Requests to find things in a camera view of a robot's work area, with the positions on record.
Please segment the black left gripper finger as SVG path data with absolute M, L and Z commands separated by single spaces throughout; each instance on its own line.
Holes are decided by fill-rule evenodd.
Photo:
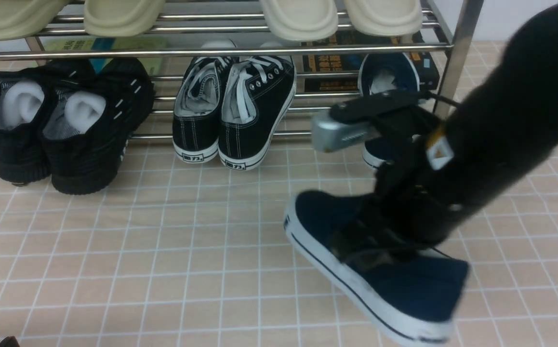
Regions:
M 20 345 L 15 336 L 8 336 L 0 341 L 0 347 L 20 347 Z

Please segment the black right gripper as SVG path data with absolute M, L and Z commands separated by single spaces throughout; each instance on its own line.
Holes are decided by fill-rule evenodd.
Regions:
M 393 145 L 394 160 L 384 162 L 375 174 L 373 191 L 360 203 L 357 213 L 345 226 L 336 227 L 328 237 L 330 263 L 431 263 L 426 254 L 435 246 L 418 235 L 412 224 L 409 203 L 430 200 L 426 189 L 416 183 L 424 173 L 424 134 L 430 134 L 439 117 L 422 110 L 420 99 L 434 99 L 450 106 L 457 102 L 432 92 L 399 92 L 380 100 L 361 97 L 330 108 L 330 117 L 346 124 L 367 121 Z M 425 132 L 418 132 L 425 127 Z

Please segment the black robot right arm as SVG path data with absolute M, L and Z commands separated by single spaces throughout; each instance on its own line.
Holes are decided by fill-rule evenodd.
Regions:
M 486 80 L 412 140 L 395 120 L 413 116 L 424 95 L 391 90 L 332 110 L 339 121 L 371 121 L 397 152 L 356 215 L 323 242 L 339 261 L 437 246 L 550 156 L 558 146 L 558 4 L 528 20 Z

